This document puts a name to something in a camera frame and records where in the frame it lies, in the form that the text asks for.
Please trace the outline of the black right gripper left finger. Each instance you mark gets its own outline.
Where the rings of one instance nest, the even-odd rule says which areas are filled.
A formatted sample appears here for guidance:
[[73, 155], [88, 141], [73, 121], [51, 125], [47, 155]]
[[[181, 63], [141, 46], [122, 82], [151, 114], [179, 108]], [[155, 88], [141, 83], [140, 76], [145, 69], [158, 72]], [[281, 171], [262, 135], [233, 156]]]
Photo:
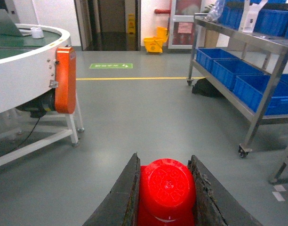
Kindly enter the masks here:
[[85, 226], [136, 226], [141, 163], [134, 153], [104, 200]]

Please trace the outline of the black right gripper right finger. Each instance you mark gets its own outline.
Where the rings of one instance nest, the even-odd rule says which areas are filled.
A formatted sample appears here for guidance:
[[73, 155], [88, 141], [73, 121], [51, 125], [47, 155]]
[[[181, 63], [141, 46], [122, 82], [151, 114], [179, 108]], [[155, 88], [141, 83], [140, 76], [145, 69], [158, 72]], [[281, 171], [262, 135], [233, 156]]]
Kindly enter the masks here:
[[192, 155], [188, 161], [196, 185], [196, 203], [193, 209], [197, 226], [260, 226], [213, 176], [207, 167]]

